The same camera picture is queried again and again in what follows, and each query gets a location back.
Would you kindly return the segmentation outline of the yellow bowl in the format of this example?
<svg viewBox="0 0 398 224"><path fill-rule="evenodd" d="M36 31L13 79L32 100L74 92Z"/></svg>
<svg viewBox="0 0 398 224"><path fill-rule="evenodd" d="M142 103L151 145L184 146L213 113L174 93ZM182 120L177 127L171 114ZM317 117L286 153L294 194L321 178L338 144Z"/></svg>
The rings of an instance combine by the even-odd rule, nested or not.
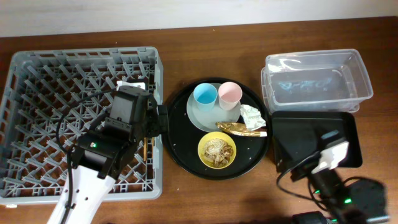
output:
<svg viewBox="0 0 398 224"><path fill-rule="evenodd" d="M204 165L212 169L224 169L231 165L237 149L230 136L222 132L210 132L198 143L198 156Z"/></svg>

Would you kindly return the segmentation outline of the pink cup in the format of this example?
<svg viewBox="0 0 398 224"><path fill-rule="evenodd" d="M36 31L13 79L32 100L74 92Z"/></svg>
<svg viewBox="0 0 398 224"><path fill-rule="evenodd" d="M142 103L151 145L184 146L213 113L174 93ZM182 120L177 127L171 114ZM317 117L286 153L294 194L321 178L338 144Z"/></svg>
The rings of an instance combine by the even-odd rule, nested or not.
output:
<svg viewBox="0 0 398 224"><path fill-rule="evenodd" d="M219 105L223 110L233 109L242 98L243 91L235 82L225 82L218 88Z"/></svg>

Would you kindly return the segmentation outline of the food scraps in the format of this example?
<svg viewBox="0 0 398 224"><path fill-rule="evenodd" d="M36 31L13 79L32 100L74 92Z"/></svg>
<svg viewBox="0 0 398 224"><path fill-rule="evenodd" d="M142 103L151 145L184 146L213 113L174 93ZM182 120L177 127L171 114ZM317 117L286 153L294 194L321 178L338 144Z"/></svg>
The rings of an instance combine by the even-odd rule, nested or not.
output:
<svg viewBox="0 0 398 224"><path fill-rule="evenodd" d="M203 150L204 160L215 168L228 165L233 156L233 147L222 139L211 139L207 141Z"/></svg>

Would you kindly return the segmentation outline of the gold foil wrapper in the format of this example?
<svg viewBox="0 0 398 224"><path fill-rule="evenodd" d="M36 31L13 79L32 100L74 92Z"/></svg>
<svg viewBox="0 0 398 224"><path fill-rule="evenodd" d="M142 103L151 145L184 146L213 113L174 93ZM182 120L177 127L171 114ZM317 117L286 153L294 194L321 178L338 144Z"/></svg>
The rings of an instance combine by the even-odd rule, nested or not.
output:
<svg viewBox="0 0 398 224"><path fill-rule="evenodd" d="M247 136L247 137L267 137L266 131L251 131L248 130L243 123L234 122L216 122L216 127L225 133L229 133L236 136Z"/></svg>

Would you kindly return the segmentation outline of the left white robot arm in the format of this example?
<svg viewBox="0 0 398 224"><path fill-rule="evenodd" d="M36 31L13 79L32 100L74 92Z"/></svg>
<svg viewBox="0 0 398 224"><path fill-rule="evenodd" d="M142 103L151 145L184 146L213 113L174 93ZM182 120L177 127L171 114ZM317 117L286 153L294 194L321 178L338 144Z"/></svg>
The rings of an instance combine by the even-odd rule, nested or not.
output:
<svg viewBox="0 0 398 224"><path fill-rule="evenodd" d="M151 92L131 85L110 92L110 110L65 152L67 180L49 223L91 223L139 144L169 130L167 108Z"/></svg>

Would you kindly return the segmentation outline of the wooden chopstick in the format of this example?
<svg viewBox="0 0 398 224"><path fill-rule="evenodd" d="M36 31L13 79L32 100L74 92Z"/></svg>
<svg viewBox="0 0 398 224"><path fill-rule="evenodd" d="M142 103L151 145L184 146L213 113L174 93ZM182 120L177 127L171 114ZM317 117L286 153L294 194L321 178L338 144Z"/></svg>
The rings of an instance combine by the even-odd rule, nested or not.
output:
<svg viewBox="0 0 398 224"><path fill-rule="evenodd" d="M152 150L152 152L154 151L154 148L155 148L155 137L152 137L152 139L151 139L151 150Z"/></svg>
<svg viewBox="0 0 398 224"><path fill-rule="evenodd" d="M148 147L148 143L147 143L147 137L144 138L144 146L143 146L143 161L146 162L147 161L147 147Z"/></svg>

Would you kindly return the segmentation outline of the white napkin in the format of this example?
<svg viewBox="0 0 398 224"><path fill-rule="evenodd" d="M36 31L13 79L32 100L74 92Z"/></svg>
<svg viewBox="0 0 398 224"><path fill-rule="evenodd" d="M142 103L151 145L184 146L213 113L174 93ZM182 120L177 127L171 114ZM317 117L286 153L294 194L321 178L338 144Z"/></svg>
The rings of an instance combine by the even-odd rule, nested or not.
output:
<svg viewBox="0 0 398 224"><path fill-rule="evenodd" d="M248 130L255 131L266 126L266 121L262 118L261 112L257 108L241 105L240 113Z"/></svg>

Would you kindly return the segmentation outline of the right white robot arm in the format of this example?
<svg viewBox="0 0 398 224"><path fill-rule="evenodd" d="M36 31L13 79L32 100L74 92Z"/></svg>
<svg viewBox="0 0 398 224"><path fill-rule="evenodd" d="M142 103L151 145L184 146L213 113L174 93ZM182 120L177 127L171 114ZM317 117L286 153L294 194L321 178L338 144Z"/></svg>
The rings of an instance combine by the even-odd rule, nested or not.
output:
<svg viewBox="0 0 398 224"><path fill-rule="evenodd" d="M292 169L292 180L306 177L318 191L319 199L337 223L386 223L386 188L383 183L367 177L343 180L336 168L347 154L349 142L337 130L318 137L317 150Z"/></svg>

